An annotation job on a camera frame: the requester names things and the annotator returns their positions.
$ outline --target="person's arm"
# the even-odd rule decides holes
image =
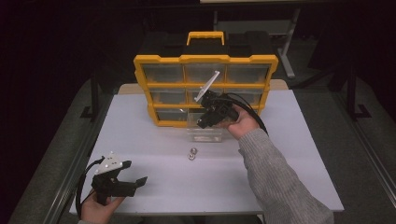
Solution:
[[[82,204],[78,224],[106,224],[124,199],[118,197],[111,201],[111,198],[107,198],[106,205],[101,205],[97,202],[96,192],[93,192]]]
[[[332,211],[310,194],[268,135],[248,112],[234,108],[239,119],[227,129],[238,139],[249,185],[266,222],[333,223]]]

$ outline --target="small nut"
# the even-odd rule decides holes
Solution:
[[[191,152],[193,155],[196,155],[197,152],[198,152],[198,149],[197,149],[196,147],[192,147],[191,150],[190,150],[190,152]]]
[[[195,155],[194,154],[189,154],[189,160],[193,161],[195,159]]]

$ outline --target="yellow carrying handle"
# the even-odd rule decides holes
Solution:
[[[221,45],[224,45],[224,33],[222,31],[189,32],[189,38],[187,38],[187,46],[190,44],[190,40],[192,38],[221,38]]]

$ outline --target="human hand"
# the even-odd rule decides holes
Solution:
[[[238,120],[236,122],[223,121],[219,126],[226,128],[236,140],[239,140],[246,133],[260,128],[259,123],[242,107],[233,105],[233,109],[239,114]]]
[[[105,224],[110,220],[114,211],[116,211],[124,199],[125,197],[118,197],[111,201],[111,198],[107,198],[106,205],[101,205],[97,202],[97,194],[94,191],[82,204],[81,220]]]

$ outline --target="white table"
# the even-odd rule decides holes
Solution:
[[[270,91],[261,117],[275,146],[301,181],[333,211],[344,210],[318,154],[292,91]],[[188,159],[198,148],[194,161]],[[116,213],[150,215],[261,214],[247,171],[231,136],[221,143],[190,142],[186,129],[157,127],[143,94],[114,96],[89,163],[114,151],[132,161],[119,181],[148,176],[146,186],[126,198]],[[83,198],[95,167],[87,175]],[[71,213],[76,213],[74,206]]]

